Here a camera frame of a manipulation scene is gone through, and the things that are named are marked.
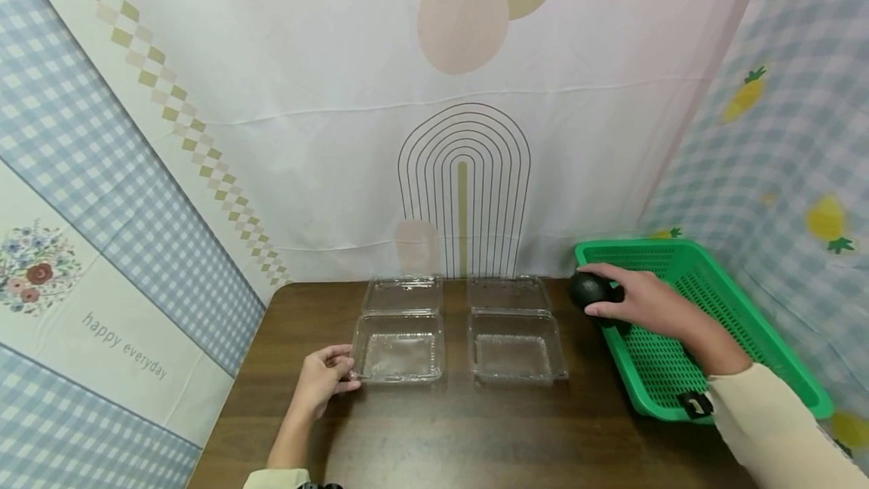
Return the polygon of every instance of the left hand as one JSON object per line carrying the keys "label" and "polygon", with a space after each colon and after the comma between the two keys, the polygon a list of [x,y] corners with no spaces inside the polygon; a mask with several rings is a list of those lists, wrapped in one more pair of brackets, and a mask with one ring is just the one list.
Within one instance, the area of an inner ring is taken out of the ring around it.
{"label": "left hand", "polygon": [[348,357],[351,348],[349,344],[328,346],[305,358],[290,403],[291,411],[319,420],[332,395],[361,387],[361,382],[349,380],[353,368],[353,359]]}

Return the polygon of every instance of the white backdrop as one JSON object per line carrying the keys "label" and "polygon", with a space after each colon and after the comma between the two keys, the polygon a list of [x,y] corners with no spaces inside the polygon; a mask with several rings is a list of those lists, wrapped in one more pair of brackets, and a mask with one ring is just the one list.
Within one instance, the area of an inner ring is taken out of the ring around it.
{"label": "white backdrop", "polygon": [[748,0],[51,1],[275,284],[569,272],[578,237],[634,231]]}

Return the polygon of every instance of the pink circle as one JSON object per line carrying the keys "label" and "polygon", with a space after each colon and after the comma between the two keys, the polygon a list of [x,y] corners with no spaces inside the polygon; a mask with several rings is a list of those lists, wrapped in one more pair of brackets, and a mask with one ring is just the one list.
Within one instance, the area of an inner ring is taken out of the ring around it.
{"label": "pink circle", "polygon": [[472,72],[501,49],[509,20],[507,0],[422,0],[419,47],[441,72]]}

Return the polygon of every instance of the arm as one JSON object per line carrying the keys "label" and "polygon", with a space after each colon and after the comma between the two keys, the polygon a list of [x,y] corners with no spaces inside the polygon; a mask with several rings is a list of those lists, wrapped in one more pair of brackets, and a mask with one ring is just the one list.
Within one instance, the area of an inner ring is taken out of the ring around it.
{"label": "arm", "polygon": [[589,315],[618,318],[681,341],[707,374],[715,426],[733,456],[764,489],[859,489],[869,479],[818,427],[799,397],[748,354],[707,313],[651,272],[612,265],[579,268],[614,279],[620,303],[585,307]]}
{"label": "arm", "polygon": [[347,381],[353,368],[349,353],[350,345],[328,346],[305,358],[266,468],[250,474],[244,489],[296,489],[310,480],[305,463],[314,422],[325,413],[332,395],[355,391],[361,386],[358,381]]}

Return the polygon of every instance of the clear plastic container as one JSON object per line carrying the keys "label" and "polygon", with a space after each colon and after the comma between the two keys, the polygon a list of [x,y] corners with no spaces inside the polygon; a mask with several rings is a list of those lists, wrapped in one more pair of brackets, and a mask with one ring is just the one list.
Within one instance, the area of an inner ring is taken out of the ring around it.
{"label": "clear plastic container", "polygon": [[531,276],[468,280],[468,355],[483,381],[566,379],[558,322],[543,283]]}
{"label": "clear plastic container", "polygon": [[441,279],[372,279],[356,322],[355,376],[371,383],[434,381],[444,373]]}

